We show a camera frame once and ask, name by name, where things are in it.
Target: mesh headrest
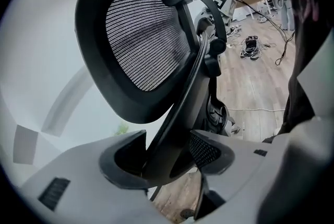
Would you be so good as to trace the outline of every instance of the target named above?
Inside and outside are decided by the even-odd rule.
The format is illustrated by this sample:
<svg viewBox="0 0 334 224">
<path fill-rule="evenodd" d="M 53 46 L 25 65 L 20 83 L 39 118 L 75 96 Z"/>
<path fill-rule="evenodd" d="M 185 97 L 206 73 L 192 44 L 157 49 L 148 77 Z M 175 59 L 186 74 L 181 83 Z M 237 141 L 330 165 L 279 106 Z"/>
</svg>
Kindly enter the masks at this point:
<svg viewBox="0 0 334 224">
<path fill-rule="evenodd" d="M 199 49 L 186 5 L 78 0 L 75 25 L 88 70 L 120 117 L 155 121 L 180 96 Z"/>
<path fill-rule="evenodd" d="M 176 8 L 161 0 L 114 0 L 105 24 L 118 63 L 143 91 L 156 89 L 190 52 Z"/>
</svg>

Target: white cable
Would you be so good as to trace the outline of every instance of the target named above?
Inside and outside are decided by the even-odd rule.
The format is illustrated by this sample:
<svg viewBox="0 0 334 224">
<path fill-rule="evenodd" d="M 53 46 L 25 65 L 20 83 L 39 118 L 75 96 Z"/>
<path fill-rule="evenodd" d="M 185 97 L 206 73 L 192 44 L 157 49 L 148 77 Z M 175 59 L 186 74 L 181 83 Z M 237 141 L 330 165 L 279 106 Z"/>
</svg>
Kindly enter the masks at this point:
<svg viewBox="0 0 334 224">
<path fill-rule="evenodd" d="M 257 108 L 257 109 L 230 109 L 231 111 L 267 111 L 267 112 L 280 112 L 284 111 L 285 109 L 278 109 L 278 110 L 268 110 L 264 108 Z"/>
</svg>

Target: wooden floor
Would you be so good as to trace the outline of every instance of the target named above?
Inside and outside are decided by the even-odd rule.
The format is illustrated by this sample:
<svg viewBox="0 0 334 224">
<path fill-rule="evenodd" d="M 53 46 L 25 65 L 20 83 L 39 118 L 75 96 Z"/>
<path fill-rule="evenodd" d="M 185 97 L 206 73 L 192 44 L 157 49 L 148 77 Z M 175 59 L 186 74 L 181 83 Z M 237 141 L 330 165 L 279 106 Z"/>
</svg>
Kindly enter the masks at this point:
<svg viewBox="0 0 334 224">
<path fill-rule="evenodd" d="M 295 57 L 294 40 L 289 42 L 287 54 L 280 66 L 275 64 L 284 49 L 283 39 L 269 22 L 259 23 L 247 18 L 233 23 L 242 26 L 240 37 L 231 37 L 229 43 L 241 43 L 248 36 L 258 36 L 263 44 L 273 47 L 262 50 L 257 61 L 240 59 L 241 45 L 227 49 L 221 58 L 222 75 L 218 78 L 217 94 L 229 109 L 284 109 L 288 98 L 288 81 L 292 74 Z M 260 142 L 272 136 L 282 125 L 283 112 L 232 111 L 241 128 L 238 136 Z"/>
<path fill-rule="evenodd" d="M 258 36 L 262 43 L 275 43 L 276 46 L 263 50 L 257 61 L 240 59 L 241 45 L 227 49 L 221 58 L 222 75 L 217 84 L 219 99 L 229 109 L 284 109 L 288 98 L 288 80 L 294 63 L 294 40 L 288 44 L 287 55 L 281 65 L 276 66 L 275 60 L 281 56 L 284 48 L 279 32 L 269 22 L 259 23 L 250 17 L 232 23 L 237 24 L 242 26 L 240 37 L 229 38 L 229 43 L 237 44 L 248 36 Z M 272 132 L 281 126 L 283 118 L 282 111 L 230 110 L 230 115 L 241 128 L 236 138 L 256 142 L 272 136 Z M 199 172 L 185 174 L 163 186 L 153 203 L 170 221 L 180 223 L 182 209 L 196 208 L 199 189 Z"/>
</svg>

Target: black vent slot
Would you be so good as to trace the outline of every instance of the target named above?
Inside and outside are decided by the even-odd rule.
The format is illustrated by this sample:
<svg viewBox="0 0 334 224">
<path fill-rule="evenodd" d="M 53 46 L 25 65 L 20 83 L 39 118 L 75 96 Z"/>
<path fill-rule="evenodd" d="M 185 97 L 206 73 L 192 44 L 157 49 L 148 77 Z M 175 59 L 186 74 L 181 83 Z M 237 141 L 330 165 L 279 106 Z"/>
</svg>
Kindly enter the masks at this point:
<svg viewBox="0 0 334 224">
<path fill-rule="evenodd" d="M 67 179 L 54 178 L 38 200 L 48 209 L 54 211 L 69 183 L 70 181 Z"/>
<path fill-rule="evenodd" d="M 225 204 L 225 200 L 215 191 L 208 191 L 208 193 L 203 193 L 195 219 L 198 220 L 205 217 L 223 204 Z"/>
<path fill-rule="evenodd" d="M 124 171 L 141 176 L 146 155 L 146 136 L 139 136 L 116 152 L 115 163 Z"/>
<path fill-rule="evenodd" d="M 254 153 L 257 154 L 257 155 L 266 156 L 267 151 L 265 151 L 265 150 L 255 150 Z"/>
<path fill-rule="evenodd" d="M 190 137 L 189 148 L 198 168 L 202 168 L 217 160 L 221 155 L 221 151 L 218 148 L 193 134 Z"/>
</svg>

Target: cable bundle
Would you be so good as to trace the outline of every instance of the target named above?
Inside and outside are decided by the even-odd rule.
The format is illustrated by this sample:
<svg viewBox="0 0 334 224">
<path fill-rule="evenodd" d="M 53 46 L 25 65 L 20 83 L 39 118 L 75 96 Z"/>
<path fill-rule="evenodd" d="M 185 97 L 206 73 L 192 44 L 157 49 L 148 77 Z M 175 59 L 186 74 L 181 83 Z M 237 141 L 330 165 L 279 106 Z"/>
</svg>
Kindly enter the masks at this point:
<svg viewBox="0 0 334 224">
<path fill-rule="evenodd" d="M 261 12 L 259 12 L 258 10 L 254 9 L 251 5 L 247 4 L 246 2 L 244 2 L 243 0 L 237 0 L 238 2 L 245 4 L 246 6 L 248 6 L 249 8 L 251 8 L 253 11 L 255 11 L 256 13 L 260 14 L 261 16 L 265 17 L 268 21 L 270 21 L 270 23 L 275 27 L 275 29 L 281 34 L 282 39 L 284 40 L 285 44 L 284 44 L 284 51 L 281 55 L 280 58 L 278 58 L 275 61 L 276 65 L 280 65 L 282 60 L 284 59 L 286 53 L 287 53 L 287 47 L 288 47 L 288 43 L 293 39 L 294 36 L 294 31 L 292 32 L 291 36 L 289 38 L 287 38 L 287 34 L 285 34 L 285 32 L 276 24 L 274 23 L 271 19 L 269 19 L 267 16 L 265 16 L 264 14 L 262 14 Z"/>
</svg>

